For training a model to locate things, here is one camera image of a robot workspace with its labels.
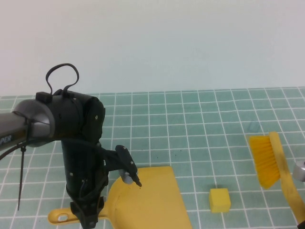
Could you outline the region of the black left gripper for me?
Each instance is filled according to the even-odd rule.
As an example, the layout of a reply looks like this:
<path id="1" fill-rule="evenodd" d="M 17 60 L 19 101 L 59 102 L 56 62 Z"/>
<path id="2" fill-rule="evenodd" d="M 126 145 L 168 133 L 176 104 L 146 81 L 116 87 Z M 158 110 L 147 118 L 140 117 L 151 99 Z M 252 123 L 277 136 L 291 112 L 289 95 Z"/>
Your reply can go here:
<path id="1" fill-rule="evenodd" d="M 98 214 L 104 207 L 100 194 L 106 185 L 105 163 L 85 165 L 65 162 L 64 166 L 71 211 L 73 214 L 81 214 L 83 228 L 95 228 Z"/>

